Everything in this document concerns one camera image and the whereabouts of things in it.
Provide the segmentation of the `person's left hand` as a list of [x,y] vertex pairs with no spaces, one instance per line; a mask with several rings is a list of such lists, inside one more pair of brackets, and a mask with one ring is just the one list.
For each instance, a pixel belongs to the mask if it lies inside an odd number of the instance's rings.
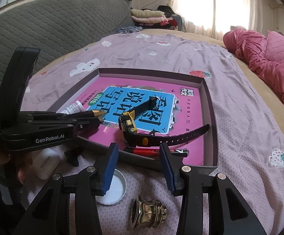
[[11,172],[11,179],[17,179],[21,185],[26,183],[27,173],[32,166],[32,153],[11,156],[0,152],[0,168]]

